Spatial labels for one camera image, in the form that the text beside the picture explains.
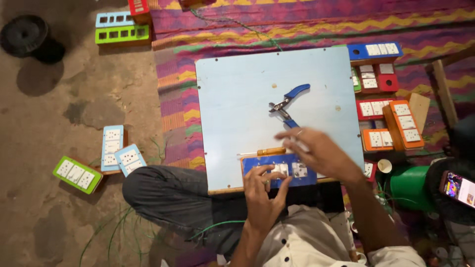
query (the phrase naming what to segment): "white shirt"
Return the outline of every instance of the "white shirt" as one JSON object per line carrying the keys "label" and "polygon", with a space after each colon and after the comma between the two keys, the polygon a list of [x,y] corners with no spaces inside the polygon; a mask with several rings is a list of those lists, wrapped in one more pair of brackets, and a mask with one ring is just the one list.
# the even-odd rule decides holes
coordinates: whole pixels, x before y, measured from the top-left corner
{"label": "white shirt", "polygon": [[[321,210],[293,205],[289,216],[277,223],[264,240],[255,266],[363,267],[351,262],[346,247]],[[368,257],[376,267],[426,266],[411,247],[382,248]]]}

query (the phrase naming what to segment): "pliers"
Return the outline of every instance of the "pliers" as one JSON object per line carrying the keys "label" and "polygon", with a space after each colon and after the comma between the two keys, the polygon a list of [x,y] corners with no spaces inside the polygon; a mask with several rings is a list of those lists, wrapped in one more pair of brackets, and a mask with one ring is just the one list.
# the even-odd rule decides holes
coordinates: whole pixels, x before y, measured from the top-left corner
{"label": "pliers", "polygon": [[293,99],[295,98],[300,92],[309,89],[310,84],[305,84],[301,86],[297,86],[292,91],[284,95],[284,100],[280,103],[274,104],[269,103],[272,106],[272,109],[269,112],[277,111],[282,117],[284,117],[284,123],[289,126],[290,128],[299,127],[298,124],[290,117],[289,113],[284,110],[284,107]]}

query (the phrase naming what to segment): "concrete floor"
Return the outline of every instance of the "concrete floor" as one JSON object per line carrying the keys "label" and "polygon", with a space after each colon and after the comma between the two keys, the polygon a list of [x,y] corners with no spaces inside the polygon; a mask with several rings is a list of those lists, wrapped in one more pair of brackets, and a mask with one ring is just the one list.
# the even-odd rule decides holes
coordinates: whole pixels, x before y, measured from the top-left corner
{"label": "concrete floor", "polygon": [[[160,143],[162,131],[150,47],[101,51],[94,43],[96,14],[120,10],[128,10],[127,0],[1,2],[3,24],[19,14],[39,15],[67,49],[53,66],[0,52],[2,266],[78,266],[94,231],[113,218],[82,261],[82,266],[108,265],[109,238],[119,221],[114,214],[128,207],[121,193],[123,175],[110,176],[99,192],[86,195],[51,173],[63,155],[97,161],[106,125],[124,124],[129,143],[143,149],[146,159],[157,153],[150,138]],[[139,266],[138,249],[130,245],[135,218],[131,214],[129,225],[111,242],[111,266]],[[151,235],[148,222],[140,225],[140,232]],[[146,252],[152,241],[143,237],[139,243]],[[167,253],[143,255],[142,266],[158,266],[159,254]]]}

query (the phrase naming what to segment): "green container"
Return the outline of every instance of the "green container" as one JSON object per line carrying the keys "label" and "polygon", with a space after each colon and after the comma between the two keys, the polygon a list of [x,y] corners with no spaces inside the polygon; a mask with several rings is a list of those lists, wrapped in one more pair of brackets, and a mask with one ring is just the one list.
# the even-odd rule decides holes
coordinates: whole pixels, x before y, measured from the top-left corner
{"label": "green container", "polygon": [[429,166],[395,170],[391,175],[390,190],[393,201],[410,210],[435,211],[424,183]]}

